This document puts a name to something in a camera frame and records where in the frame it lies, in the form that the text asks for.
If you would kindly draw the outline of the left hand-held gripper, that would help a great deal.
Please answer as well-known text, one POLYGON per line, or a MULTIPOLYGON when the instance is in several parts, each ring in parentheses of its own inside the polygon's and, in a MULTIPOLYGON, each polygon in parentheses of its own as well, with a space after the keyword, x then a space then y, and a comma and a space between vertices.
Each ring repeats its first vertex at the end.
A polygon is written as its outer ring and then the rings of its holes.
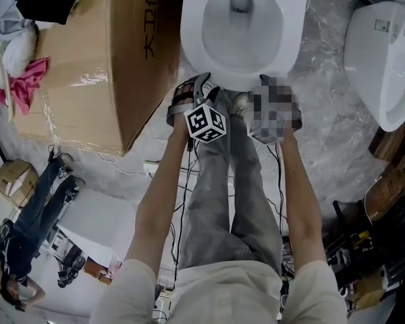
POLYGON ((202 143, 210 143, 226 135, 225 116, 213 108, 220 87, 212 89, 211 73, 199 74, 194 81, 194 103, 169 106, 167 123, 174 127, 174 115, 183 114, 191 138, 202 143), (195 97, 206 97, 197 104, 195 97))

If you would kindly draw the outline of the person's left forearm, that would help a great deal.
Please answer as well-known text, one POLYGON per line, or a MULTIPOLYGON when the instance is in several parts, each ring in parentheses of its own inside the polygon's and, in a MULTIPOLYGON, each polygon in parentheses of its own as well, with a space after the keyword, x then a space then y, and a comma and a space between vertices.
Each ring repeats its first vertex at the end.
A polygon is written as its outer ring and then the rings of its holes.
POLYGON ((155 275, 159 273, 163 248, 169 234, 188 139, 185 117, 177 114, 158 169, 136 212, 134 236, 126 259, 144 263, 155 275))

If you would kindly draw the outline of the person's right forearm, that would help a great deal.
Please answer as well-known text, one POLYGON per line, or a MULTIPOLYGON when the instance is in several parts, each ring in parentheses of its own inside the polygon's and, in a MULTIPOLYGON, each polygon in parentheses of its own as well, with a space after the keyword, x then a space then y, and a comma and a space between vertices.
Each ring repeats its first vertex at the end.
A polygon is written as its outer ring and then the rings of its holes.
POLYGON ((294 270, 313 261, 325 261, 321 209, 302 162, 298 143, 291 129, 281 141, 286 186, 288 233, 294 270))

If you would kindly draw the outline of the white toilet with square tank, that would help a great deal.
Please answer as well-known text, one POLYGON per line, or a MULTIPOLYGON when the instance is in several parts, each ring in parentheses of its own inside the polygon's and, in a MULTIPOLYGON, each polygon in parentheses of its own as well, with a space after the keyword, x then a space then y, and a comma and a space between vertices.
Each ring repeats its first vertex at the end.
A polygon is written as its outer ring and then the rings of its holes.
POLYGON ((287 77, 298 58, 307 0, 183 0, 180 38, 197 73, 249 91, 287 77))

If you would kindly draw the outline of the white toilet with oval lid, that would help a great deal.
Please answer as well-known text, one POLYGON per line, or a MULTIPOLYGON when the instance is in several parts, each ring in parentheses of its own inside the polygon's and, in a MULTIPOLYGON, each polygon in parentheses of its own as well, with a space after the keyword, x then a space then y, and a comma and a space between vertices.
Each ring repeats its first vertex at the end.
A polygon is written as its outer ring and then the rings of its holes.
POLYGON ((379 127, 397 130, 405 122, 405 5, 384 1, 354 11, 344 69, 379 127))

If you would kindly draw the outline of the person's left hand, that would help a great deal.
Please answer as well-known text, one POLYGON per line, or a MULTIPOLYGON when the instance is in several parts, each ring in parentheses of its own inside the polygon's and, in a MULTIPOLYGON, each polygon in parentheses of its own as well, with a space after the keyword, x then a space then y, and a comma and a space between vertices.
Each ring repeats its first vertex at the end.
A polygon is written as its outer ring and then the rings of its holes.
POLYGON ((175 88, 171 106, 194 103, 194 81, 185 81, 175 88))

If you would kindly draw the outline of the person's beige shoe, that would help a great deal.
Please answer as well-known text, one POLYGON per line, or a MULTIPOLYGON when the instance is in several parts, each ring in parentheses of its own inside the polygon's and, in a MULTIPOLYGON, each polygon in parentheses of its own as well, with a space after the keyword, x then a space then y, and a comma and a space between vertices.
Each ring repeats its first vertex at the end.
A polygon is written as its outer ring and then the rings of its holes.
POLYGON ((245 120, 248 115, 249 93, 239 92, 232 101, 232 110, 230 115, 245 120))

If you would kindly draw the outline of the white power strip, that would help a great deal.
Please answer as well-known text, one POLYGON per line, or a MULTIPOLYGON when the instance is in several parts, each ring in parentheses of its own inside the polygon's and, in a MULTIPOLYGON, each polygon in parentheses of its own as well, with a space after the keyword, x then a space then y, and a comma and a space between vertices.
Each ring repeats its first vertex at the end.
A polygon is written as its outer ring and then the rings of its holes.
POLYGON ((143 170, 149 178, 153 178, 158 170, 160 161, 145 161, 143 163, 143 170))

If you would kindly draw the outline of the large cardboard box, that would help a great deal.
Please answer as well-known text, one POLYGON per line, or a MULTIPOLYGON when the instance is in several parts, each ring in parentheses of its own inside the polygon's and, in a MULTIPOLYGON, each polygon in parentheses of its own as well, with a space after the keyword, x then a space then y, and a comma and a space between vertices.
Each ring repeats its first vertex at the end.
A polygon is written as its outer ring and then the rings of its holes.
POLYGON ((81 0, 65 25, 42 30, 49 61, 22 138, 125 155, 176 82, 183 0, 81 0))

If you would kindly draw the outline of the brown wooden boards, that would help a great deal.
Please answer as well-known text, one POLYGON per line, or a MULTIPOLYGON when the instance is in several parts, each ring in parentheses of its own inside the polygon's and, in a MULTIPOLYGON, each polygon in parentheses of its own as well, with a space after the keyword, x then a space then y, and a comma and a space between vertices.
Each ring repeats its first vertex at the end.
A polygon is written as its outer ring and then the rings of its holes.
POLYGON ((405 122, 395 131, 378 128, 369 152, 376 159, 388 162, 396 169, 405 169, 405 122))

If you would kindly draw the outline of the brown wooden plank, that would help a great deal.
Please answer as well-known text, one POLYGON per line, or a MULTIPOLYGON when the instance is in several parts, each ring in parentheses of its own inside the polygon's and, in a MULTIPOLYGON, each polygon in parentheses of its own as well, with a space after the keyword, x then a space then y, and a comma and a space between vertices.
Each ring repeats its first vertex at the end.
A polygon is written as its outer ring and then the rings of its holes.
POLYGON ((367 190, 363 205, 371 223, 379 221, 405 189, 405 169, 387 168, 367 190))

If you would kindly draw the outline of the white cabinet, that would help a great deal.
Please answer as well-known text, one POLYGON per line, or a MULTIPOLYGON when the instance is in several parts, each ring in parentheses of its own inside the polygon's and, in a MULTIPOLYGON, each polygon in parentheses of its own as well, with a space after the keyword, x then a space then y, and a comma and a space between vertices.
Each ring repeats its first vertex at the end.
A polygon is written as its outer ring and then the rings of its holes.
POLYGON ((61 216, 60 230, 96 263, 123 262, 134 235, 136 207, 84 188, 61 216))

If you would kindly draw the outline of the pink cloth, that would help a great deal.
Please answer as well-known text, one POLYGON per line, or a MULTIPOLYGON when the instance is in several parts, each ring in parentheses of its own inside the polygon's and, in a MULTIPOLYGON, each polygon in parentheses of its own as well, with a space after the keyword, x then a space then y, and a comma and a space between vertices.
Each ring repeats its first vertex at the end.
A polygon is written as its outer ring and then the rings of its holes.
POLYGON ((11 98, 23 115, 28 115, 30 111, 34 91, 40 88, 40 82, 49 69, 49 62, 49 57, 30 62, 19 78, 12 78, 4 69, 1 70, 3 82, 9 84, 11 98))

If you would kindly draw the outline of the small cardboard box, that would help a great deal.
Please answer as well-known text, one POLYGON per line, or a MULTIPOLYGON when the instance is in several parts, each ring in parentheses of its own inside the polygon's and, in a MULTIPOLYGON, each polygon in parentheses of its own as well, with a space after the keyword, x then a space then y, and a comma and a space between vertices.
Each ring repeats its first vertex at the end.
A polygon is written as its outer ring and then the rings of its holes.
POLYGON ((7 161, 0 167, 0 193, 16 209, 21 210, 27 204, 37 181, 37 172, 23 160, 7 161))

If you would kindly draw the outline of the black equipment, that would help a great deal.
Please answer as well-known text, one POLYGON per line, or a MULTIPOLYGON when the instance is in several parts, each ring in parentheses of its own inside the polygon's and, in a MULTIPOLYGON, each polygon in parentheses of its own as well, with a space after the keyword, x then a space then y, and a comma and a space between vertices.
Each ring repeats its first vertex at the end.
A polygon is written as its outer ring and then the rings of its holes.
POLYGON ((86 263, 82 250, 73 245, 63 260, 57 259, 59 264, 57 285, 65 288, 70 285, 78 276, 86 263))

